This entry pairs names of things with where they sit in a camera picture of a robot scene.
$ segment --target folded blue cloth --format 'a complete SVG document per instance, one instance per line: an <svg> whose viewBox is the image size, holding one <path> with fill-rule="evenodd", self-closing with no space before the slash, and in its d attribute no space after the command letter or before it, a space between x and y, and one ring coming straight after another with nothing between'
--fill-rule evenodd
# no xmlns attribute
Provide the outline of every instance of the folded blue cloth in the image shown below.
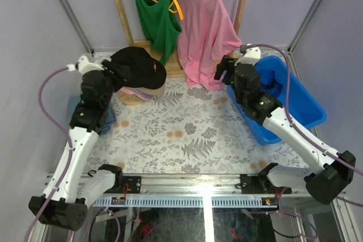
<svg viewBox="0 0 363 242"><path fill-rule="evenodd" d="M79 96L73 96L68 100L68 112L69 115L72 115L77 104L81 102L81 98ZM104 123L100 135L104 135L108 133L111 129L111 125L116 123L116 115L112 109L112 105L110 104L108 107L108 118Z"/></svg>

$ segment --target blue tub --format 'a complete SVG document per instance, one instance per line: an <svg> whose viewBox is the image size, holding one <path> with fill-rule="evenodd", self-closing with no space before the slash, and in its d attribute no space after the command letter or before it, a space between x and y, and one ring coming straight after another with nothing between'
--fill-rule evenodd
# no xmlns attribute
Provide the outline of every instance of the blue tub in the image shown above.
<svg viewBox="0 0 363 242"><path fill-rule="evenodd" d="M287 66L284 62L276 57L269 56L262 58L256 65L257 71L261 75L261 83L264 91L275 95L275 97L282 102L285 106L286 98L286 83L287 83ZM274 80L275 86L268 90L266 85L271 84ZM239 113L246 121L248 127L250 127L257 142L261 145L274 144L281 139L257 124L255 121L249 119L240 105L236 102L235 96L231 86L228 86L228 94L231 97L233 103L237 106ZM290 80L290 113L307 129L312 128L318 124L323 123L327 116L323 108L315 101L315 99L309 94L299 80L291 73Z"/></svg>

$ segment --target green shirt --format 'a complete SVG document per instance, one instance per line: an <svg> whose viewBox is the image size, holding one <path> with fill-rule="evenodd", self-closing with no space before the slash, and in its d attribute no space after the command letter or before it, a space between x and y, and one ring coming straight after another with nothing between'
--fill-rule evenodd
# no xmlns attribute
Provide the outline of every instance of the green shirt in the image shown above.
<svg viewBox="0 0 363 242"><path fill-rule="evenodd" d="M152 49L164 53L160 59L164 65L174 52L178 35L182 32L175 14L169 12L171 1L135 0L143 34L150 40Z"/></svg>

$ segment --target white wall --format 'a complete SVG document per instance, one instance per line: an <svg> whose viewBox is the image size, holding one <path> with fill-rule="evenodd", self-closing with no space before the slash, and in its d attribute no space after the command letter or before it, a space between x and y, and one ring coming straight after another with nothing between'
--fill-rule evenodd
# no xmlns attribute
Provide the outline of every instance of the white wall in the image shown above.
<svg viewBox="0 0 363 242"><path fill-rule="evenodd" d="M127 46L113 0L68 0L95 49ZM144 40L134 0L123 0L135 40ZM223 0L234 20L238 0ZM313 0L247 0L239 31L242 41L288 46Z"/></svg>
<svg viewBox="0 0 363 242"><path fill-rule="evenodd" d="M38 88L84 48L58 0L0 0L0 11L0 240L18 242L33 219L30 197L41 194L64 143L38 107ZM44 92L45 107L64 126L78 83L65 73Z"/></svg>
<svg viewBox="0 0 363 242"><path fill-rule="evenodd" d="M349 150L363 169L363 1L323 0L302 36L294 56L303 84L327 112L318 126L322 139ZM354 174L347 187L363 203L363 177ZM363 213L353 208L363 235Z"/></svg>

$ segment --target pink t-shirt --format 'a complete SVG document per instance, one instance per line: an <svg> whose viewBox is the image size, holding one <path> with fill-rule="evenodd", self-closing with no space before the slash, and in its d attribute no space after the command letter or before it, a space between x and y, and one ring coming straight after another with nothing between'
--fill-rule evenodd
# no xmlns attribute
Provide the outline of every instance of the pink t-shirt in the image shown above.
<svg viewBox="0 0 363 242"><path fill-rule="evenodd" d="M200 83L209 91L220 90L221 81L213 79L214 60L242 44L222 0L177 1L184 15L179 20L183 31L178 36L178 54L187 85Z"/></svg>

